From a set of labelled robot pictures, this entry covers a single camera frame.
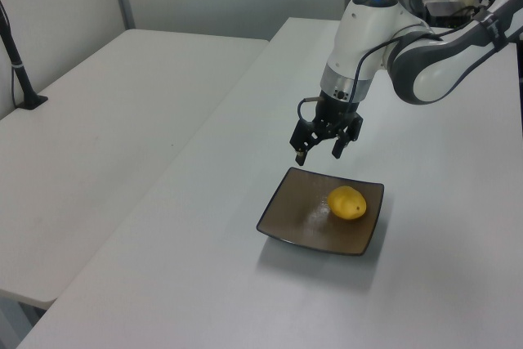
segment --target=lemon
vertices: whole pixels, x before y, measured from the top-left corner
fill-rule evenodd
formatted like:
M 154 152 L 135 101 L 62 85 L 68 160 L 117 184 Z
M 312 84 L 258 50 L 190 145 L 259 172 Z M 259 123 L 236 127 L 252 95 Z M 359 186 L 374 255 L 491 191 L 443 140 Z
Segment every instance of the lemon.
M 365 214 L 367 202 L 363 195 L 349 186 L 341 186 L 331 191 L 327 197 L 331 211 L 344 220 L 355 220 Z

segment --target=white desk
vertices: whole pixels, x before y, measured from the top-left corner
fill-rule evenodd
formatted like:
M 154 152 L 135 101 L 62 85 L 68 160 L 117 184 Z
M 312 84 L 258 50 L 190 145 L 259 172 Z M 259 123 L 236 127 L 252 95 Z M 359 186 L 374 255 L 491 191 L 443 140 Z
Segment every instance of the white desk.
M 130 30 L 0 122 L 0 295 L 47 308 L 266 42 Z
M 360 139 L 309 153 L 306 169 L 385 184 L 363 257 L 256 231 L 336 28 L 285 24 L 20 349 L 521 347 L 514 46 L 424 107 L 378 73 Z

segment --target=robotic arm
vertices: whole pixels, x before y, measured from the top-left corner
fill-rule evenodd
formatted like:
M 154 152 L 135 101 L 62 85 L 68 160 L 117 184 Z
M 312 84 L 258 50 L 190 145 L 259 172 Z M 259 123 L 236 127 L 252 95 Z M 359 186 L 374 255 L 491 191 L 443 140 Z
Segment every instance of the robotic arm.
M 298 164 L 325 139 L 336 138 L 340 158 L 356 141 L 363 119 L 356 113 L 376 71 L 386 68 L 396 94 L 415 105 L 436 102 L 451 93 L 478 65 L 523 32 L 523 0 L 495 0 L 459 31 L 441 38 L 409 14 L 397 0 L 351 0 L 327 60 L 319 97 L 298 106 L 299 120 L 290 143 Z M 302 104 L 316 101 L 311 121 Z

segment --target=black stand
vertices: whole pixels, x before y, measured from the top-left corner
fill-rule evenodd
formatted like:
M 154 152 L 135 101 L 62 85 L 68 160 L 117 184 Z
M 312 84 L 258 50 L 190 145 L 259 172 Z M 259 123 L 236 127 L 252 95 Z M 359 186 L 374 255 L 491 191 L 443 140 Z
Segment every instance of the black stand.
M 20 54 L 16 49 L 15 41 L 11 35 L 11 26 L 9 25 L 7 15 L 5 14 L 2 3 L 0 2 L 0 36 L 2 36 L 3 45 L 6 47 L 7 54 L 11 60 L 11 67 L 15 69 L 16 77 L 20 82 L 22 91 L 24 92 L 24 102 L 18 107 L 24 110 L 33 110 L 47 101 L 47 97 L 39 96 L 33 90 L 29 77 L 25 72 L 24 64 L 20 58 Z

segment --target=square plate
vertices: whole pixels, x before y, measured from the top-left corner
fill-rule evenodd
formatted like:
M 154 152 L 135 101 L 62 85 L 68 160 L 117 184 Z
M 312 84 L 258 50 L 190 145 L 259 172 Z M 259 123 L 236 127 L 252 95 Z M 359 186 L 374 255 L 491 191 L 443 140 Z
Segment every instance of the square plate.
M 358 190 L 367 202 L 360 218 L 335 216 L 327 196 L 339 186 Z M 369 246 L 382 207 L 383 184 L 333 177 L 290 168 L 256 229 L 278 240 L 325 253 L 359 256 Z

